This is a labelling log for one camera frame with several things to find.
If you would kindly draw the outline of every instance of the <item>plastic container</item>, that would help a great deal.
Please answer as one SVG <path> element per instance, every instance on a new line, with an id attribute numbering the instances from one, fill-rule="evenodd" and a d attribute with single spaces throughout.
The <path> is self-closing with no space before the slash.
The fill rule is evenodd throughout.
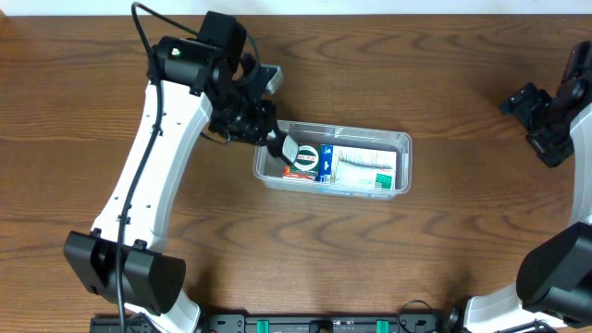
<path id="1" fill-rule="evenodd" d="M 303 179 L 284 179 L 282 173 L 285 164 L 270 156 L 266 147 L 256 147 L 253 173 L 270 189 L 391 200 L 411 188 L 412 141 L 407 133 L 284 120 L 277 123 L 281 130 L 300 144 L 322 143 L 397 152 L 397 170 L 395 186 L 391 190 L 369 190 Z"/>

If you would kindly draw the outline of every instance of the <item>wood grain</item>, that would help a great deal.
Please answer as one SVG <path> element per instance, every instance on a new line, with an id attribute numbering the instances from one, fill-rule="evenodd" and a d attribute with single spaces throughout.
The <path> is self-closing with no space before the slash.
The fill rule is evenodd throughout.
<path id="1" fill-rule="evenodd" d="M 177 17 L 199 27 L 202 18 Z M 179 35 L 143 18 L 151 43 Z M 254 314 L 444 307 L 513 282 L 565 228 L 572 158 L 547 169 L 496 105 L 554 91 L 584 16 L 243 17 L 282 66 L 281 118 L 413 137 L 413 181 L 391 202 L 268 190 L 253 148 L 201 141 L 170 219 L 168 254 L 204 306 Z M 62 254 L 115 187 L 143 104 L 131 18 L 10 18 L 0 31 L 0 330 L 81 332 L 116 306 Z"/>

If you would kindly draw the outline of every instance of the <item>white backdrop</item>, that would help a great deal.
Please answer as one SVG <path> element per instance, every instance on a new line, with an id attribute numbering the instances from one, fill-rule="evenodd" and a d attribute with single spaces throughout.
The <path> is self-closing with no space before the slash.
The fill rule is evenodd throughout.
<path id="1" fill-rule="evenodd" d="M 128 15 L 131 0 L 0 0 L 7 15 Z M 591 14 L 592 0 L 143 0 L 163 14 Z"/>

